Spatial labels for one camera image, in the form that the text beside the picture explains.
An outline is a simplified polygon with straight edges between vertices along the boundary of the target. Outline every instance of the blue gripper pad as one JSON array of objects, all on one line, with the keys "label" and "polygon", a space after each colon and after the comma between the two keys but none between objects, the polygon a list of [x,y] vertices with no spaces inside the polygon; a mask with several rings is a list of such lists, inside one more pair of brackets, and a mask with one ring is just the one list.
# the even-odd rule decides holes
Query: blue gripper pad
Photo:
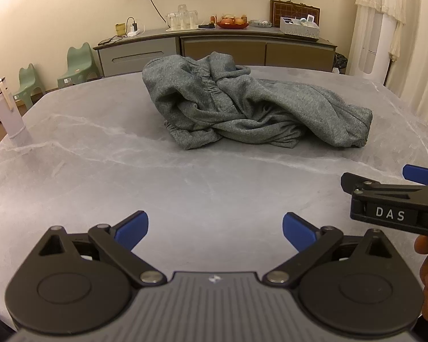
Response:
[{"label": "blue gripper pad", "polygon": [[114,240],[128,250],[132,250],[147,234],[149,220],[145,212],[139,212],[127,222],[116,229]]},{"label": "blue gripper pad", "polygon": [[287,212],[284,216],[282,231],[298,252],[304,251],[317,240],[318,228],[293,212]]},{"label": "blue gripper pad", "polygon": [[406,164],[403,167],[403,177],[409,181],[428,185],[428,168]]}]

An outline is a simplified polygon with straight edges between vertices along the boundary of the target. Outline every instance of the plate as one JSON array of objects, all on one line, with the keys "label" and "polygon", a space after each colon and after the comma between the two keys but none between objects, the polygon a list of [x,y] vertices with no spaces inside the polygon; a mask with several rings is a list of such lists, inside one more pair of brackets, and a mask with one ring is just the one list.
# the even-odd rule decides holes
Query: plate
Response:
[{"label": "plate", "polygon": [[223,25],[220,22],[216,23],[220,28],[225,28],[225,29],[244,29],[246,28],[249,23],[244,23],[243,25]]}]

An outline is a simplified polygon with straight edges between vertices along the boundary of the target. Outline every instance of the cabinet top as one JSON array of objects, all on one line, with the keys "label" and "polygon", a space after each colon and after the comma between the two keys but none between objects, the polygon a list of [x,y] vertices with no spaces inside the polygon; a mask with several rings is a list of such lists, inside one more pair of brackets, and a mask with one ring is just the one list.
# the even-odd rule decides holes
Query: cabinet top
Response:
[{"label": "cabinet top", "polygon": [[286,41],[299,41],[309,42],[316,45],[331,46],[336,48],[337,46],[331,42],[319,38],[313,40],[311,38],[292,36],[282,33],[279,28],[258,28],[258,27],[247,27],[244,29],[223,29],[216,27],[215,29],[194,29],[187,31],[166,31],[167,28],[150,29],[134,37],[124,37],[118,41],[109,42],[107,44],[99,44],[94,47],[94,50],[101,50],[107,47],[119,46],[128,44],[131,42],[139,42],[146,40],[154,40],[156,38],[167,38],[167,37],[189,37],[189,36],[208,36],[208,35],[233,35],[233,36],[254,36],[254,37],[277,37]]}]

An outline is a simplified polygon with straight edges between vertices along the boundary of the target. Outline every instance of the white storage box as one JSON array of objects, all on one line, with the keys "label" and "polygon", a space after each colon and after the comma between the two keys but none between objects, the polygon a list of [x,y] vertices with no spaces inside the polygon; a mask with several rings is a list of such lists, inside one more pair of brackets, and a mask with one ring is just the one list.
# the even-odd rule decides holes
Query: white storage box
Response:
[{"label": "white storage box", "polygon": [[306,22],[306,25],[301,25],[299,19],[284,17],[281,17],[281,25],[279,29],[285,34],[315,38],[316,40],[318,40],[318,33],[320,31],[320,28],[314,22]]}]

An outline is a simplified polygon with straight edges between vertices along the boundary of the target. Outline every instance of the yellow cup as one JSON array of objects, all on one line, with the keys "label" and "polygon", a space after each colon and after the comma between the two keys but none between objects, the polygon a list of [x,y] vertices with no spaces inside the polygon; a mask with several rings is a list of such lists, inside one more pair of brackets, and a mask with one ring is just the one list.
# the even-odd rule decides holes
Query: yellow cup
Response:
[{"label": "yellow cup", "polygon": [[118,36],[125,36],[126,34],[126,24],[125,23],[121,23],[119,25],[116,25],[116,32]]}]

